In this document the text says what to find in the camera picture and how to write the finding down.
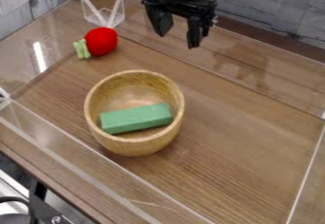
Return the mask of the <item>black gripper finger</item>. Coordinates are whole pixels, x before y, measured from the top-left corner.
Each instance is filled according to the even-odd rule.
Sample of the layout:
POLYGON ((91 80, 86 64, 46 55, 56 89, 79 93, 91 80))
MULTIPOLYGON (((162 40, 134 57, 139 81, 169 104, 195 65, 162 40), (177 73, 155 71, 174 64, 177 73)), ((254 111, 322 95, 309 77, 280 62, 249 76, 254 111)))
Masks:
POLYGON ((163 37, 174 26, 173 15, 170 12, 146 5, 146 13, 157 34, 163 37))
POLYGON ((187 19, 187 47, 199 47, 202 39, 210 32, 210 20, 205 16, 191 16, 187 19))

